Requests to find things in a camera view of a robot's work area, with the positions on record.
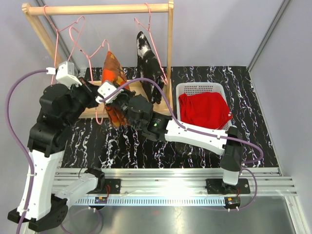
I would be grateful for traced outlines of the orange patterned trousers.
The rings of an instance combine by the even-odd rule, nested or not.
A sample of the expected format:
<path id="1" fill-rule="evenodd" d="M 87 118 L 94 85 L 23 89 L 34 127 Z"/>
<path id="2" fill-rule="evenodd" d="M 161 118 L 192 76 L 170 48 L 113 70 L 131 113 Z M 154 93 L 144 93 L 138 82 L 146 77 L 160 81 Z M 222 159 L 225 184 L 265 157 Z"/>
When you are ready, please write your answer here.
<path id="1" fill-rule="evenodd" d="M 110 81 L 117 88 L 127 82 L 127 78 L 123 71 L 122 66 L 120 65 L 116 56 L 111 51 L 107 52 L 107 56 L 104 61 L 104 66 L 102 70 L 101 82 L 104 83 L 105 81 Z M 123 90 L 127 89 L 130 91 L 129 86 L 125 86 L 122 89 Z M 122 117 L 121 114 L 119 113 L 115 114 L 114 110 L 109 111 L 109 112 L 113 113 L 112 117 L 108 116 L 110 124 L 113 127 L 118 128 L 120 126 L 125 126 L 125 125 L 130 124 L 127 117 Z"/>

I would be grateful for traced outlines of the red trousers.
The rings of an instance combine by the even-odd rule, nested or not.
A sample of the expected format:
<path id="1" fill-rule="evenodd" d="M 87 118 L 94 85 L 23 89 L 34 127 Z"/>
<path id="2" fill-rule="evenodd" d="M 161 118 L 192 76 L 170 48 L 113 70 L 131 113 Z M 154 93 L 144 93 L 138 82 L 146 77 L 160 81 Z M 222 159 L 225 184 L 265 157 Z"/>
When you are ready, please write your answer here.
<path id="1" fill-rule="evenodd" d="M 233 117 L 220 93 L 205 92 L 178 97 L 181 121 L 208 129 L 221 130 Z"/>

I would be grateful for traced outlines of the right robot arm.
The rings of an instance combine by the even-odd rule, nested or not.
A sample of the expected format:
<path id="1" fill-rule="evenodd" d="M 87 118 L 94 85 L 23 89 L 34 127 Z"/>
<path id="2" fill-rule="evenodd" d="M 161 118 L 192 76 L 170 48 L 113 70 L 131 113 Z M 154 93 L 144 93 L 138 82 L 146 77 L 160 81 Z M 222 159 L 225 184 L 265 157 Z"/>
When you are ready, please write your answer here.
<path id="1" fill-rule="evenodd" d="M 173 116 L 153 110 L 142 95 L 110 85 L 99 93 L 107 107 L 119 111 L 126 122 L 140 130 L 152 141 L 181 142 L 212 151 L 222 157 L 222 180 L 207 184 L 209 192 L 216 194 L 239 193 L 239 174 L 242 169 L 243 142 L 240 132 L 233 126 L 228 130 L 212 130 L 190 125 Z"/>

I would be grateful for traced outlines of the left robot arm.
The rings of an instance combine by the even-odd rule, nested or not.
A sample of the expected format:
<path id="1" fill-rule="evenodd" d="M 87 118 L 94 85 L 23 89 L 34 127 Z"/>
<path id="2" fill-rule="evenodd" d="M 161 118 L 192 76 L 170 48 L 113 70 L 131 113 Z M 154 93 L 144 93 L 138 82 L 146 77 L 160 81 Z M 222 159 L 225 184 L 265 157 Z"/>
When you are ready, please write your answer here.
<path id="1" fill-rule="evenodd" d="M 98 87 L 83 78 L 79 81 L 78 85 L 48 86 L 39 99 L 37 122 L 30 129 L 26 187 L 20 205 L 8 213 L 8 219 L 27 222 L 35 232 L 56 228 L 77 200 L 89 192 L 100 194 L 106 187 L 104 172 L 88 168 L 68 187 L 52 193 L 54 175 L 72 125 L 86 108 L 98 106 Z"/>

